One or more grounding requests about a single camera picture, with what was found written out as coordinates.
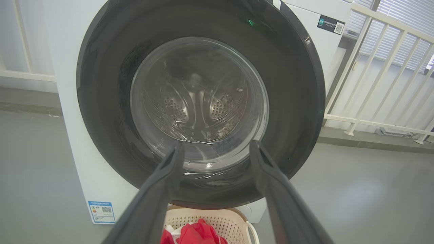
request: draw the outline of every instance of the window blinds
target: window blinds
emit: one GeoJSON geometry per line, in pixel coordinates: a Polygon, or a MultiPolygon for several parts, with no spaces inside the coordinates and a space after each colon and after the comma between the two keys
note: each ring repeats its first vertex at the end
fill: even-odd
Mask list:
{"type": "MultiPolygon", "coordinates": [[[[434,36],[434,1],[432,0],[381,0],[377,12],[384,13],[387,16],[395,18],[416,30],[424,32],[430,36],[434,36]]],[[[374,48],[374,45],[376,44],[383,27],[383,23],[375,20],[372,21],[362,47],[360,48],[361,53],[368,55],[372,53],[372,49],[374,48]]],[[[395,43],[398,34],[398,29],[395,29],[391,26],[388,27],[383,41],[381,42],[380,47],[375,54],[376,58],[387,58],[387,55],[395,43]]],[[[415,41],[416,37],[412,35],[407,35],[405,37],[404,42],[393,61],[394,64],[399,66],[403,65],[404,60],[409,55],[410,49],[414,45],[415,41]]],[[[421,40],[406,67],[410,69],[416,69],[425,52],[427,51],[428,46],[429,43],[421,40]]],[[[425,70],[428,62],[430,62],[430,59],[424,60],[424,64],[420,70],[421,72],[425,70]]]]}
{"type": "MultiPolygon", "coordinates": [[[[371,9],[374,0],[355,0],[354,2],[371,9]]],[[[365,21],[366,16],[364,16],[363,14],[351,12],[350,18],[345,27],[344,35],[357,39],[360,32],[362,31],[365,21]]]]}

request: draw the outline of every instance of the red cloth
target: red cloth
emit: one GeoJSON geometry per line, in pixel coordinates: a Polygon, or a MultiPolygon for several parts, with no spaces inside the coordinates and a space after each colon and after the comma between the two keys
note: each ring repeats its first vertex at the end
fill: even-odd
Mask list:
{"type": "Polygon", "coordinates": [[[172,234],[169,231],[163,230],[163,235],[160,240],[160,244],[175,244],[172,234]]]}
{"type": "MultiPolygon", "coordinates": [[[[216,230],[208,225],[204,219],[197,223],[186,224],[181,229],[181,236],[176,240],[178,244],[227,244],[226,239],[217,235],[216,230]]],[[[161,244],[174,244],[172,236],[164,230],[161,244]]]]}

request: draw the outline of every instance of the stainless steel drum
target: stainless steel drum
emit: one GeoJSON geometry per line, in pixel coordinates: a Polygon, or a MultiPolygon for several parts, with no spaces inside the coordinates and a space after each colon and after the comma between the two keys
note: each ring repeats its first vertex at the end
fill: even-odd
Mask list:
{"type": "Polygon", "coordinates": [[[139,66],[131,86],[134,123],[164,156],[186,141],[184,166],[200,171],[235,164],[260,140],[268,119],[265,86],[228,45],[203,37],[169,41],[139,66]]]}

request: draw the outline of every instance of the qr code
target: qr code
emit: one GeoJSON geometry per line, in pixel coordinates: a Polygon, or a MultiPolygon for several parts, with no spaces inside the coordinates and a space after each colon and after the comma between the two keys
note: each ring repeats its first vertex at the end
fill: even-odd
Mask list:
{"type": "Polygon", "coordinates": [[[109,207],[102,207],[102,212],[103,212],[103,213],[111,213],[111,212],[112,212],[112,208],[109,208],[109,207]]]}
{"type": "Polygon", "coordinates": [[[345,26],[345,24],[337,22],[335,30],[333,32],[336,34],[342,35],[342,31],[344,30],[344,26],[345,26]]]}

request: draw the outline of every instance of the plastic basket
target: plastic basket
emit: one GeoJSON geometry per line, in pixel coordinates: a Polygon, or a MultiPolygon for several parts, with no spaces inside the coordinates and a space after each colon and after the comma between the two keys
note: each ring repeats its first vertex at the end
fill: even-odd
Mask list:
{"type": "Polygon", "coordinates": [[[190,208],[176,208],[168,210],[164,227],[171,225],[174,229],[182,227],[188,223],[196,223],[200,218],[207,224],[212,225],[217,234],[224,237],[228,244],[252,244],[249,235],[253,235],[254,243],[259,244],[258,234],[251,223],[245,221],[241,213],[234,210],[197,210],[190,208]]]}

